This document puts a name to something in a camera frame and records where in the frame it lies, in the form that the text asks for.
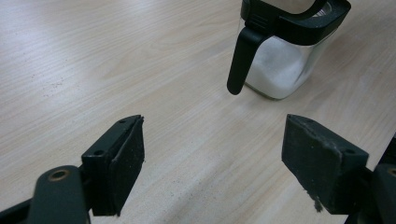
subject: light wood grain surface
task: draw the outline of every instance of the light wood grain surface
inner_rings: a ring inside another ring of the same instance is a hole
[[[93,223],[343,223],[280,159],[286,115],[370,153],[396,131],[396,4],[351,0],[311,78],[271,101],[226,80],[241,0],[5,0],[0,210],[115,121],[145,117],[146,162],[120,217]]]

